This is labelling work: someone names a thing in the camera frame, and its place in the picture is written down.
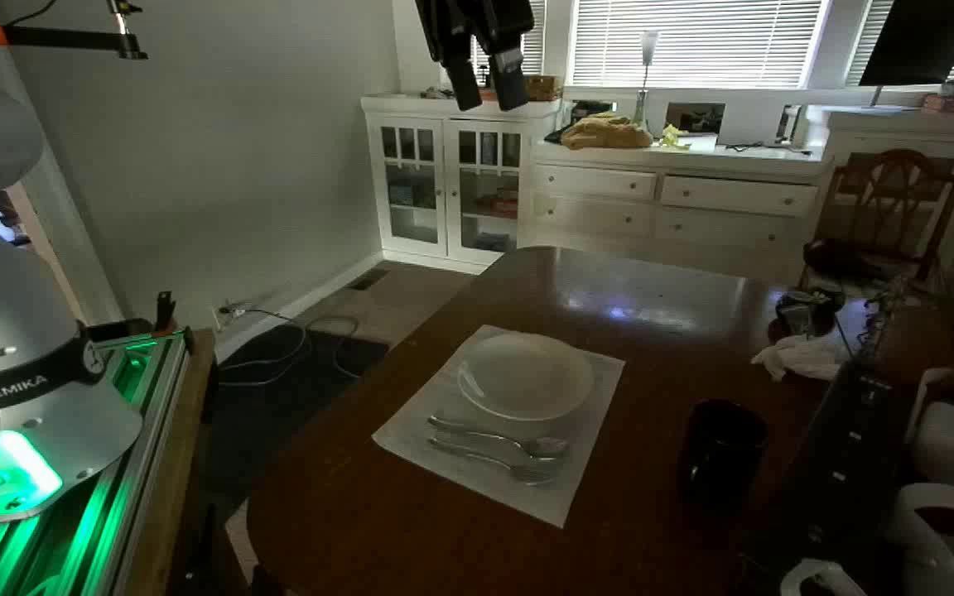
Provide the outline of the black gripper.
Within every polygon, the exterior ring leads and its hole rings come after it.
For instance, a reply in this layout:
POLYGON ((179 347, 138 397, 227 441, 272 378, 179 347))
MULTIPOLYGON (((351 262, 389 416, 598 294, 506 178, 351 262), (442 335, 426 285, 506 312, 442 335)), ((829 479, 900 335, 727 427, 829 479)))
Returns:
POLYGON ((526 103, 519 37, 534 29, 531 0, 415 0, 426 50, 443 61, 461 108, 482 103, 469 65, 469 39, 492 50, 496 103, 516 108, 526 103))

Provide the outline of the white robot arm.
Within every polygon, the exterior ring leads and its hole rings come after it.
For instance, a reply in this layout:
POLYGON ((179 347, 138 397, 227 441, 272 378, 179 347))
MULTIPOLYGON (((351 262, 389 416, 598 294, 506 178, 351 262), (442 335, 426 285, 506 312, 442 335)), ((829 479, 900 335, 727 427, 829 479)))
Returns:
POLYGON ((97 336, 212 327, 375 253, 360 103, 381 0, 0 0, 0 522, 121 464, 148 416, 97 336))

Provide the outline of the green lit robot base stand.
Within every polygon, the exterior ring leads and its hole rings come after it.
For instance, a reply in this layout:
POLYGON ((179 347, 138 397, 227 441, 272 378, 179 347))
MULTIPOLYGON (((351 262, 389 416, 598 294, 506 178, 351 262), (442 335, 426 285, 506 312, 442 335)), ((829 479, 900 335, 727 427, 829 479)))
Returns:
POLYGON ((210 330, 103 340, 97 388, 0 408, 0 596, 161 596, 195 505, 210 330))

